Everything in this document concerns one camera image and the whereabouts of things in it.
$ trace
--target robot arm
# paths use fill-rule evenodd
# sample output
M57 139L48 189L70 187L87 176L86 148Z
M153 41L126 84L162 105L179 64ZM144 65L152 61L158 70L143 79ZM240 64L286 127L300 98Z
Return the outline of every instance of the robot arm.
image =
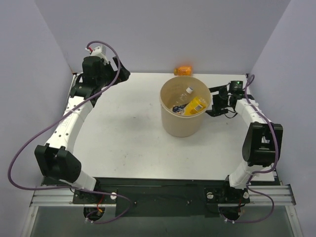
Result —
M75 85L71 88L64 114L72 111L83 100L101 91L114 79L117 72L113 70L103 49L104 47L98 46L94 48L90 56L84 58L83 73L77 77ZM114 57L113 60L118 65L117 58ZM116 84L126 81L129 75L130 72L121 64ZM97 100L98 97L73 111L58 124L44 146L36 147L35 156L43 176L57 179L74 187L94 190L96 179L82 171L80 161L72 153L82 124Z
M255 100L251 104L258 108ZM253 171L259 171L270 166L275 161L275 147L271 132L266 121L258 115L246 99L237 100L235 111L243 118L248 127L248 132L242 147L243 161L229 176L230 187L245 189ZM283 128L280 124L273 124L276 134L278 149L281 148Z
M228 112L227 107L232 107L245 121L248 132L242 146L243 161L238 168L228 176L229 186L234 189L245 189L246 183L253 171L259 171L271 166L275 161L275 146L272 140L271 131L267 122L259 116L252 106L244 98L242 81L230 82L229 90L227 85L210 88L211 92L218 91L213 95L212 110L206 111L210 116L216 117ZM261 113L258 103L251 95L251 105ZM272 123L278 150L281 149L283 128L281 124Z

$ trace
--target orange bottle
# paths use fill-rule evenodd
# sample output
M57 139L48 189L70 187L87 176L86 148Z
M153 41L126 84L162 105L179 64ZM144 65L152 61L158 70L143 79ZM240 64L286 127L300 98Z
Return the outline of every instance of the orange bottle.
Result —
M192 67L191 66L182 66L179 68L175 68L173 74L176 76L191 76L192 75Z

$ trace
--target white floor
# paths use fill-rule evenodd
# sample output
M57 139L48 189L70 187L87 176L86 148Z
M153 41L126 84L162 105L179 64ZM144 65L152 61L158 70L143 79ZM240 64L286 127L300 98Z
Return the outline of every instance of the white floor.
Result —
M172 74L133 73L106 91L88 115L75 144L82 169L94 177L224 180L242 160L247 132L242 118L205 114L187 138L161 125L159 92ZM195 75L208 87L243 80L243 75ZM254 180L273 181L272 173Z

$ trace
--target beige bucket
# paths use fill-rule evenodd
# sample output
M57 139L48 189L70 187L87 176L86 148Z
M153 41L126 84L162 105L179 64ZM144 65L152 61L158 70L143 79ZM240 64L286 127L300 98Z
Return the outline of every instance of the beige bucket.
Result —
M206 108L190 116L178 115L172 112L170 108L189 86L194 89L194 97L199 95L206 100ZM163 128L172 136L188 137L200 128L204 112L211 103L211 93L202 81L189 76L180 76L170 79L163 85L160 91L160 103Z

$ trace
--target cable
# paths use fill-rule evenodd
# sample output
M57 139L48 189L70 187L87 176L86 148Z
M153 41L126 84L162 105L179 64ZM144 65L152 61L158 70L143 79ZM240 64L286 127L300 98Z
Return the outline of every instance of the cable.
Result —
M231 111L231 110L229 110L229 109L227 109L228 110L228 112L231 112L231 113L236 113L236 111Z
M125 197L125 196L122 196L122 195L111 194L111 193L105 193L105 192L98 192L98 191L90 191L90 192L93 193L93 194L103 194L103 195L108 195L108 196L117 196L118 198L125 199L125 200L127 200L127 201L129 202L129 206L128 206L127 209L125 209L120 215L118 215L118 216L116 216L116 217L114 217L114 218L112 218L112 219L110 219L110 220L107 220L107 221L98 221L98 222L96 222L96 221L91 221L91 220L89 220L89 216L90 216L91 214L93 214L93 213L95 213L95 212L98 212L97 210L96 210L96 211L91 211L90 213L87 214L85 220L86 220L86 221L89 220L92 224L106 224L106 223L110 223L110 222L112 222L112 221L116 221L116 220L119 219L121 216L123 216L125 213L127 213L127 212L130 210L130 208L133 206L133 202L132 202L129 198L127 198L127 197Z
M99 205L101 204L101 202L103 201L103 199L104 199L104 195L102 195L100 201L97 203L97 209L98 209L98 211L101 212L101 213L102 213L103 211L99 208Z
M270 132L271 132L271 135L272 135L273 143L274 143L274 146L275 146L276 156L275 156L275 162L274 162L273 166L271 167L271 169L265 170L265 171L262 171L262 170L253 171L253 172L251 173L252 175L251 175L251 176L249 177L249 179L247 180L246 187L247 187L248 190L250 190L250 191L252 191L252 192L254 192L254 193L256 193L256 194L260 194L260 195L263 195L263 196L269 198L269 199L271 200L272 207L271 207L270 212L269 212L265 217L262 217L262 218L259 218L259 219L257 219L257 220L253 220L253 221L232 221L232 220L229 220L229 219L226 218L226 221L229 221L229 222L232 222L232 223L258 223L258 222L260 222L260 221L263 221L263 220L269 218L269 217L272 215L272 213L273 213L273 211L274 211L274 209L275 209L275 203L274 203L273 199L272 199L269 195L264 194L264 193L261 193L261 192L258 192L258 191L255 191L255 190L253 190L253 189L251 189L251 188L249 187L250 181L251 181L251 179L252 179L252 177L253 177L254 174L267 174L267 173L270 173L270 172L272 172L272 171L275 170L275 168L276 168L276 166L277 166L278 154L279 154L279 149L278 149L278 144L277 144L277 137L276 137L275 131L274 131L273 127L272 127L272 124L270 123L270 121L269 121L260 111L257 110L257 108L256 108L255 106L252 105L252 103L250 102L250 100L249 100L249 98L248 98L247 89L248 89L248 87L250 86L250 84L253 82L254 79L255 79L255 76L254 76L254 75L251 75L251 76L250 76L250 80L249 80L250 83L246 83L245 93L244 93L244 94L245 94L245 98L246 98L248 104L249 104L249 105L257 112L257 114L258 114L261 118L263 118L263 120L268 124L268 127L269 127Z
M14 163L16 162L17 158L19 157L19 155L22 153L22 151L32 142L34 141L34 139L36 139L37 137L39 137L40 135L42 135L43 133L45 133L46 131L50 130L51 128L53 128L54 126L56 126L58 123L60 123L62 120L64 120L66 117L68 117L73 111L77 110L78 108L80 108L83 104L87 103L88 101L100 96L103 92L105 92L106 90L108 90L115 82L116 80L118 79L119 77L119 73L120 73L120 69L121 69L121 63L120 63L120 59L119 59L119 56L117 54L117 52L110 46L108 45L107 43L105 42L102 42L102 41L98 41L98 40L95 40L95 41L92 41L90 43L88 43L88 45L86 46L87 49L91 49L89 46L93 43L100 43L100 44L103 44L105 45L106 47L108 47L110 50L112 50L112 52L114 53L114 55L117 57L118 59L118 71L117 71L117 74L115 75L113 81L105 88L103 88L101 91L99 91L98 93L92 95L91 97L85 99L84 101L82 101L81 103L79 103L77 106L75 106L72 110L70 110L68 113L66 113L65 115L63 115L60 119L58 119L58 121L54 122L52 125L48 126L47 128L43 129L42 131L40 131L39 133L37 133L36 135L34 135L33 137L31 137L18 151L17 153L14 155L10 165L9 165L9 168L8 168L8 173L7 173L7 176L8 176L8 180L9 182L15 186L16 188L18 189L22 189L22 190L27 190L27 191L38 191L38 190L52 190L52 189L68 189L69 188L69 185L67 186L55 186L55 187L42 187L42 188L29 188L29 187L24 187L24 186L21 186L21 185L18 185L17 183L15 183L12 179L12 168L13 168L13 165ZM123 198L127 201L130 202L130 204L132 204L132 201L127 198L127 197L124 197L122 195L118 195L118 194L110 194L110 193L105 193L105 192L99 192L99 191L91 191L91 190L87 190L87 189L79 189L77 187L70 187L70 188L73 188L73 189L76 189L76 190L81 190L83 192L87 192L87 193L93 193L93 194L102 194L102 195L108 195L108 196L117 196L117 197L120 197L120 198ZM120 215L118 215L117 217L113 218L112 220L109 220L107 221L106 223L108 222L111 222L111 221L114 221L114 220L117 220L119 217L121 217L122 215L124 215L126 212L129 211L129 209L131 208L131 205L125 210L123 211Z
M245 90L246 87L250 86L252 84L253 80L255 80L254 74L252 74L249 79L247 78L246 86L243 88L243 90Z
M233 116L231 116L231 117L228 117L226 114L224 114L225 115L225 117L226 118L228 118L228 119L232 119L232 118L235 118L236 116L237 116L237 113L235 113Z

